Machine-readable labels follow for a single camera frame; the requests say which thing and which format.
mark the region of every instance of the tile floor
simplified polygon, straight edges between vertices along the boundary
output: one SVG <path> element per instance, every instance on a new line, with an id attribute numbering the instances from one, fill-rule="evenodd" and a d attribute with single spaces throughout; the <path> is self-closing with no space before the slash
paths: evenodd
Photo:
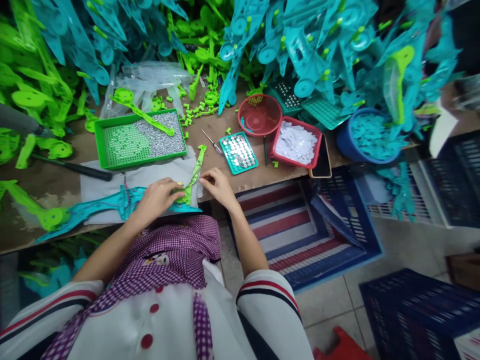
<path id="1" fill-rule="evenodd" d="M 218 206 L 213 206 L 222 235 L 221 267 L 227 288 L 235 297 L 242 283 L 242 268 L 234 242 Z M 444 256 L 480 246 L 480 229 L 451 230 L 431 225 L 373 219 L 385 256 L 296 296 L 306 335 L 312 348 L 324 352 L 335 346 L 332 329 L 341 326 L 372 359 L 379 359 L 358 285 L 402 268 L 449 281 Z"/>

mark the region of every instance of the wooden workbench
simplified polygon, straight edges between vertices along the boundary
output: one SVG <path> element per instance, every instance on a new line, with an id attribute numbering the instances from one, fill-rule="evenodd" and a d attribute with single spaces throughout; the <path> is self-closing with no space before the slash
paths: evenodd
<path id="1" fill-rule="evenodd" d="M 204 96 L 204 92 L 204 89 L 198 88 L 197 100 L 192 106 L 198 105 L 199 99 L 202 99 Z M 214 147 L 200 129 L 203 129 L 214 141 L 225 136 L 225 130 L 229 127 L 231 128 L 232 134 L 241 131 L 235 109 L 240 106 L 244 98 L 245 96 L 239 95 L 237 106 L 226 108 L 220 117 L 216 114 L 204 116 L 195 119 L 191 126 L 186 129 L 184 128 L 184 131 L 188 131 L 189 133 L 189 139 L 187 140 L 188 145 L 194 149 L 197 149 L 201 144 L 208 146 L 202 169 L 207 170 L 218 167 L 225 174 L 229 175 L 230 184 L 235 193 L 306 176 L 308 174 L 306 169 L 291 167 L 282 163 L 279 164 L 278 168 L 274 168 L 271 163 L 269 167 L 266 167 L 262 137 L 249 138 L 250 144 L 258 159 L 259 166 L 251 171 L 232 176 L 225 159 L 215 151 Z M 446 99 L 448 108 L 451 108 L 450 98 L 451 96 L 447 96 Z M 460 118 L 460 122 L 455 128 L 453 135 L 480 129 L 480 117 L 477 113 L 460 113 L 457 111 L 453 112 L 453 114 Z M 74 135 L 67 135 L 64 138 L 65 141 L 71 142 L 74 151 L 73 156 L 68 158 L 67 161 L 75 164 L 98 159 L 95 136 L 85 130 L 84 124 L 84 120 L 70 123 Z M 327 139 L 331 166 L 335 168 L 348 164 L 349 160 L 339 154 L 336 148 L 335 134 L 327 132 L 325 133 L 325 137 Z M 272 140 L 273 136 L 270 135 L 268 137 L 269 147 Z M 0 180 L 18 180 L 18 185 L 44 208 L 49 209 L 59 206 L 68 208 L 81 201 L 80 176 L 75 172 L 39 160 L 31 160 L 27 169 L 17 170 L 15 169 L 15 159 L 0 169 Z M 204 196 L 201 201 L 210 199 L 210 194 L 204 191 Z M 5 194 L 0 205 L 0 254 L 30 247 L 36 238 L 45 233 L 39 226 L 32 225 L 32 221 L 25 221 L 24 218 L 32 218 L 32 215 L 22 212 L 22 217 L 8 194 Z M 79 227 L 76 230 L 78 233 L 87 232 L 105 226 L 106 225 L 89 225 Z"/>

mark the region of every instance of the blue plastic bucket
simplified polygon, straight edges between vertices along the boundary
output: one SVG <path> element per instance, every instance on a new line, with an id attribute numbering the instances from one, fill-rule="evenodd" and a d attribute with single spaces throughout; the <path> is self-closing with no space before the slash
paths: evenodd
<path id="1" fill-rule="evenodd" d="M 354 162 L 365 162 L 373 164 L 388 164 L 394 161 L 400 155 L 402 149 L 398 149 L 398 153 L 386 160 L 378 160 L 374 157 L 368 156 L 362 150 L 360 150 L 355 143 L 354 136 L 352 134 L 352 119 L 363 114 L 373 114 L 385 117 L 383 113 L 374 108 L 363 108 L 357 110 L 340 128 L 336 137 L 336 145 L 340 152 Z"/>

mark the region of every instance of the striped sleeve cuff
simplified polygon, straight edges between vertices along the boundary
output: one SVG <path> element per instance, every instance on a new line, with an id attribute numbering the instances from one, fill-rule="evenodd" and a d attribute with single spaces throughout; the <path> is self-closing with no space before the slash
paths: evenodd
<path id="1" fill-rule="evenodd" d="M 238 303 L 242 296 L 250 294 L 261 294 L 280 299 L 296 313 L 300 321 L 302 320 L 292 287 L 278 272 L 257 270 L 248 275 L 238 291 L 236 302 Z"/>
<path id="2" fill-rule="evenodd" d="M 26 307 L 0 332 L 0 353 L 2 350 L 9 352 L 20 344 L 23 351 L 31 349 L 95 301 L 103 289 L 101 281 L 70 282 L 52 295 Z M 9 355 L 5 359 L 17 357 Z"/>

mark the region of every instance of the screwdriver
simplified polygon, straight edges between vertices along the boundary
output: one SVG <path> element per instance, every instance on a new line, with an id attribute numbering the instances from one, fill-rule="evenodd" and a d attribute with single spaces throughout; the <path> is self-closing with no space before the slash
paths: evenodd
<path id="1" fill-rule="evenodd" d="M 36 153 L 32 153 L 31 156 L 34 157 L 35 159 L 43 160 L 47 163 L 60 165 L 61 167 L 67 168 L 69 170 L 72 170 L 72 171 L 74 171 L 76 173 L 79 173 L 79 174 L 82 174 L 82 175 L 89 176 L 91 178 L 96 178 L 96 179 L 100 179 L 100 180 L 107 181 L 107 182 L 112 180 L 113 174 L 111 172 L 101 171 L 101 170 L 93 169 L 91 167 L 72 164 L 72 163 L 69 163 L 69 162 L 63 162 L 63 161 L 59 161 L 59 160 L 49 159 L 48 157 L 41 156 L 41 155 L 38 155 Z"/>
<path id="2" fill-rule="evenodd" d="M 219 148 L 218 145 L 212 141 L 210 136 L 208 136 L 207 133 L 205 131 L 203 131 L 203 129 L 200 129 L 200 130 L 201 130 L 202 133 L 205 134 L 205 136 L 208 138 L 208 140 L 210 140 L 210 142 L 213 144 L 213 147 L 215 148 L 216 152 L 219 153 L 220 155 L 223 155 L 224 152 L 222 151 L 222 149 Z"/>

